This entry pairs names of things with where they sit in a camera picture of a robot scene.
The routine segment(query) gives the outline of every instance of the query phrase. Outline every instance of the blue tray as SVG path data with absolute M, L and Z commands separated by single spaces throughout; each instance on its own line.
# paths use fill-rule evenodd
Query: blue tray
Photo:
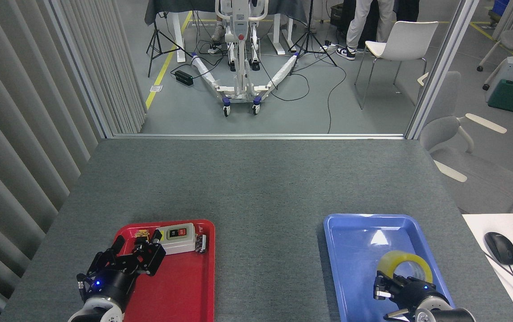
M 422 257 L 430 265 L 437 290 L 453 300 L 426 243 L 420 225 L 406 215 L 332 214 L 324 219 L 324 233 L 342 322 L 383 322 L 384 314 L 398 310 L 390 300 L 373 298 L 378 261 L 390 250 Z M 402 263 L 396 274 L 408 277 Z

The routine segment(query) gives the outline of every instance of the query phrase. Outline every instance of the black tablecloth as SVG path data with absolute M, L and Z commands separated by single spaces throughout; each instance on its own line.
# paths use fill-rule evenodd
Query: black tablecloth
M 149 26 L 160 12 L 187 12 L 199 10 L 215 12 L 212 0 L 150 0 L 145 12 L 145 23 Z M 299 0 L 269 0 L 269 14 L 284 14 L 295 20 L 308 21 L 308 13 L 304 12 Z

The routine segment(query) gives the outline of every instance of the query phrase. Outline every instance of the floor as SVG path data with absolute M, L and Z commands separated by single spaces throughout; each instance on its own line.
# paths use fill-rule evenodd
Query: floor
M 145 50 L 150 41 L 152 27 L 146 26 L 141 20 L 146 3 L 147 0 L 133 2 L 119 0 L 118 2 L 132 48 L 131 54 L 139 86 L 149 107 L 148 117 L 141 131 L 144 134 L 398 134 L 406 130 L 412 118 L 415 109 L 412 100 L 417 95 L 418 87 L 408 79 L 414 79 L 415 73 L 421 71 L 421 62 L 402 66 L 398 86 L 401 90 L 392 85 L 393 72 L 396 71 L 397 65 L 387 62 L 377 63 L 368 92 L 367 105 L 361 110 L 352 90 L 360 64 L 359 59 L 350 62 L 336 55 L 332 57 L 338 68 L 330 65 L 325 55 L 322 56 L 323 61 L 319 61 L 313 55 L 305 55 L 299 59 L 297 66 L 297 69 L 306 67 L 298 72 L 304 77 L 289 76 L 281 83 L 278 91 L 273 92 L 284 99 L 302 96 L 304 98 L 284 102 L 270 96 L 263 103 L 260 114 L 256 116 L 250 110 L 251 104 L 237 104 L 233 106 L 231 115 L 225 118 L 222 114 L 222 104 L 209 94 L 207 86 L 201 79 L 195 79 L 192 86 L 185 86 L 177 82 L 169 73 L 179 66 L 173 54 L 162 55 L 155 59 L 152 64 L 152 75 L 150 78 L 147 77 L 149 57 Z M 421 21 L 440 21 L 426 55 L 428 70 L 431 69 L 437 57 L 438 48 L 447 32 L 448 22 L 453 16 L 456 5 L 456 1 L 420 2 Z M 506 134 L 501 135 L 476 124 L 465 125 L 465 129 L 475 140 L 474 155 L 484 157 L 513 171 L 513 112 L 487 106 L 482 90 L 483 82 L 489 73 L 510 53 L 498 48 L 484 66 L 483 72 L 475 70 L 480 59 L 493 45 L 489 38 L 492 30 L 487 16 L 487 11 L 492 6 L 492 0 L 481 0 L 450 70 L 459 71 L 463 76 L 457 114 L 463 115 L 468 112 L 477 114 L 508 129 Z M 195 49 L 197 52 L 206 52 L 207 50 L 207 45 L 199 40 L 209 39 L 214 20 L 212 15 L 207 13 L 200 13 L 200 17 L 205 22 L 206 29 L 201 26 L 197 30 L 193 22 L 185 24 L 183 36 L 185 48 L 189 51 Z M 181 23 L 186 18 L 187 13 L 180 14 Z M 168 30 L 168 26 L 161 18 L 158 18 L 158 26 L 164 33 Z M 259 33 L 262 30 L 263 34 L 266 34 L 270 27 L 270 21 L 261 22 Z M 302 31 L 303 28 L 297 26 L 296 36 L 293 39 L 297 39 Z M 327 22 L 318 24 L 316 37 L 320 42 L 324 42 L 325 39 L 332 42 L 343 41 L 342 37 L 336 38 L 336 28 Z M 170 47 L 171 44 L 162 39 L 162 48 L 166 50 Z M 211 62 L 219 59 L 219 56 L 208 56 L 207 59 Z M 287 57 L 273 55 L 268 39 L 263 39 L 261 42 L 261 58 L 269 74 L 275 72 Z M 364 84 L 369 72 L 367 61 L 364 62 L 359 76 L 360 92 L 365 88 Z M 222 80 L 222 84 L 228 85 L 228 82 L 232 82 L 232 73 L 225 63 L 226 61 L 218 65 L 214 73 L 217 79 Z M 185 64 L 179 69 L 191 75 L 199 75 L 195 68 Z M 260 72 L 251 74 L 251 77 L 254 76 L 255 83 L 268 80 L 267 75 L 262 72 L 261 69 Z M 149 89 L 154 84 L 161 84 L 163 88 L 151 99 Z M 459 137 L 447 143 L 447 145 L 461 148 L 464 148 L 464 144 L 463 139 Z

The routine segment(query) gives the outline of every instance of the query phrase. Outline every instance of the gray tabletop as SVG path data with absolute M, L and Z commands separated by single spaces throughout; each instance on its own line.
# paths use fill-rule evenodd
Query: gray tabletop
M 337 321 L 322 221 L 349 212 L 413 216 L 455 305 L 513 322 L 440 176 L 411 140 L 102 141 L 0 321 L 66 321 L 119 228 L 199 218 L 216 228 L 216 321 Z

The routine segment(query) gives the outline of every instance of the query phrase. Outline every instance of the light stand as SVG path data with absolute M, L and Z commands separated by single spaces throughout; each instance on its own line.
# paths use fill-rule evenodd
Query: light stand
M 167 13 L 164 13 L 163 17 L 165 19 L 167 19 Z M 167 37 L 167 35 L 162 33 L 157 28 L 157 20 L 155 20 L 153 22 L 153 25 L 154 25 L 153 35 L 151 36 L 150 44 L 147 47 L 147 51 L 145 51 L 145 53 L 149 53 L 149 50 L 151 49 L 150 68 L 149 68 L 149 71 L 147 72 L 147 77 L 149 77 L 151 75 L 151 64 L 153 63 L 153 59 L 156 59 L 160 55 L 163 55 L 163 54 L 166 54 L 166 53 L 171 53 L 171 51 L 183 51 L 183 53 L 187 54 L 189 57 L 191 57 L 191 59 L 193 58 L 193 56 L 191 54 L 187 53 L 187 51 L 185 51 L 185 49 L 183 49 L 181 46 L 177 45 L 177 43 L 175 41 L 173 41 L 173 39 Z M 161 41 L 159 40 L 159 34 L 161 34 L 163 37 L 168 39 L 171 43 L 173 43 L 173 45 L 177 46 L 177 48 L 171 49 L 170 51 L 162 51 L 162 49 L 161 49 Z
M 318 41 L 318 39 L 312 33 L 312 31 L 310 31 L 310 25 L 312 24 L 312 6 L 313 5 L 314 5 L 314 0 L 310 0 L 310 11 L 308 12 L 308 24 L 306 25 L 306 31 L 304 32 L 304 34 L 302 36 L 300 36 L 300 38 L 297 41 L 294 42 L 294 45 L 292 45 L 291 48 L 289 48 L 289 51 L 293 51 L 294 47 L 299 47 L 301 49 L 301 51 L 297 57 L 296 63 L 298 62 L 298 59 L 300 57 L 302 57 L 304 54 L 307 54 L 307 53 L 326 54 L 326 55 L 328 55 L 328 58 L 330 58 L 330 61 L 332 61 L 332 64 L 334 64 L 334 66 L 337 67 L 336 62 L 334 62 L 334 59 L 332 59 L 332 57 L 330 57 L 330 55 L 328 54 L 326 49 L 322 46 L 322 43 L 320 43 L 320 41 Z M 312 48 L 312 41 L 310 40 L 311 38 L 314 39 L 314 41 L 316 41 L 316 43 L 318 43 L 318 45 L 322 49 L 322 51 L 312 51 L 312 50 L 308 49 L 309 45 L 310 45 L 310 48 Z M 296 63 L 294 64 L 294 66 L 291 69 L 291 74 L 294 71 L 294 67 L 296 66 Z

